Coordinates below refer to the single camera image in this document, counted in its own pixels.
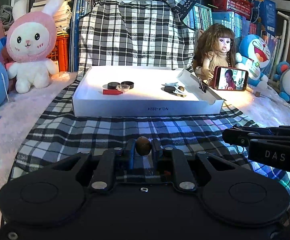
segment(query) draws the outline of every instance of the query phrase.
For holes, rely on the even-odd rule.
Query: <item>clear plastic cup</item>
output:
[[[129,85],[118,85],[116,89],[122,93],[125,93],[129,90]]]

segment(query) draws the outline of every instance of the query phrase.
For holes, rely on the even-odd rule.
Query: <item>red marker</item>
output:
[[[120,92],[116,89],[103,89],[103,95],[120,95],[123,92]]]

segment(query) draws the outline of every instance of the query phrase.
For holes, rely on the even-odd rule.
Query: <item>smartphone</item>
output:
[[[249,72],[242,69],[217,66],[214,71],[215,90],[245,91]]]

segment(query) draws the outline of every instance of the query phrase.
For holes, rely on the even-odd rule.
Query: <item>bunny ears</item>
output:
[[[63,3],[64,0],[49,0],[44,6],[42,12],[50,16],[53,16],[56,12],[58,12]],[[18,18],[22,17],[25,14],[26,14],[26,2],[24,0],[16,2],[13,7],[14,20],[17,20]]]

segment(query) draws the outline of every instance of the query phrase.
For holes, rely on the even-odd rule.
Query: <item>red basket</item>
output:
[[[212,0],[213,11],[232,11],[250,20],[253,5],[244,0]]]
[[[58,61],[59,71],[68,71],[68,43],[68,34],[58,36],[53,51],[47,56],[52,61]]]

